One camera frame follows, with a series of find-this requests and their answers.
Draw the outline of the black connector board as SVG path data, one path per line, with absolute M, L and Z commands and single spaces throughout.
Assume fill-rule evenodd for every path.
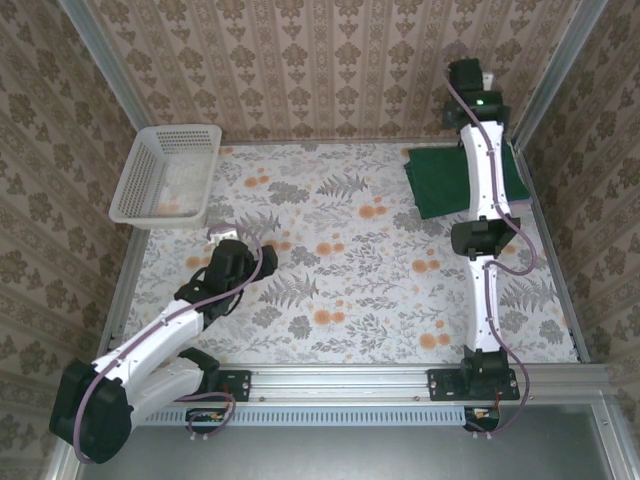
M 211 434 L 223 422 L 226 414 L 226 408 L 189 409 L 185 414 L 186 428 L 192 434 Z
M 469 432 L 493 432 L 498 428 L 500 413 L 497 407 L 465 407 L 465 425 Z

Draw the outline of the aluminium frame post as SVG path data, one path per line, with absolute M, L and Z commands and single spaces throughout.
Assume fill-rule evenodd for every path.
M 84 0 L 59 0 L 94 62 L 100 69 L 119 105 L 136 131 L 150 127 L 153 122 L 148 115 L 142 97 L 127 76 L 126 69 L 110 45 L 99 22 Z
M 522 150 L 548 111 L 554 96 L 604 11 L 608 0 L 580 0 L 561 41 L 512 134 L 512 144 Z

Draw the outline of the white plastic perforated basket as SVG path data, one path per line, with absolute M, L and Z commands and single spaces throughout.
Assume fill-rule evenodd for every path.
M 211 124 L 140 130 L 115 190 L 110 219 L 142 230 L 203 227 L 221 139 L 221 128 Z

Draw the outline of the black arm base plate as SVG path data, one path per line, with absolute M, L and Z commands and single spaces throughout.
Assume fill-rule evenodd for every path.
M 498 374 L 466 374 L 460 368 L 427 371 L 432 401 L 519 400 L 520 391 L 512 369 Z
M 232 395 L 237 402 L 248 402 L 251 392 L 250 370 L 220 370 L 216 390 Z

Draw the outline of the green t-shirt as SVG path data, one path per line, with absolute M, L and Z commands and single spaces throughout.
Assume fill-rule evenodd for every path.
M 423 220 L 469 209 L 469 172 L 462 147 L 409 149 L 408 158 L 404 169 Z

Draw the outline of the grey metal panel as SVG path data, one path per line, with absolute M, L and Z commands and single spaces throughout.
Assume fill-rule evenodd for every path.
M 136 431 L 80 480 L 613 480 L 589 425 L 522 423 L 491 440 L 451 427 L 236 427 L 209 440 Z

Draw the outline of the floral printed tablecloth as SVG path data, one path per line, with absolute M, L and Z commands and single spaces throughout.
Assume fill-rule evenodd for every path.
M 274 247 L 279 266 L 192 343 L 225 364 L 457 364 L 473 305 L 450 230 L 467 213 L 421 219 L 407 147 L 223 147 L 207 227 L 242 225 Z M 512 212 L 539 256 L 525 277 L 499 271 L 501 337 L 524 362 L 577 362 L 531 202 Z M 211 251 L 206 228 L 151 231 L 123 340 Z

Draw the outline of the aluminium mounting rail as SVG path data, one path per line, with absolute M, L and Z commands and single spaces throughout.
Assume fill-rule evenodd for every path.
M 449 364 L 228 364 L 251 372 L 249 403 L 285 405 L 428 405 L 432 377 Z M 614 396 L 606 369 L 596 364 L 529 364 L 515 371 L 528 406 L 588 404 Z

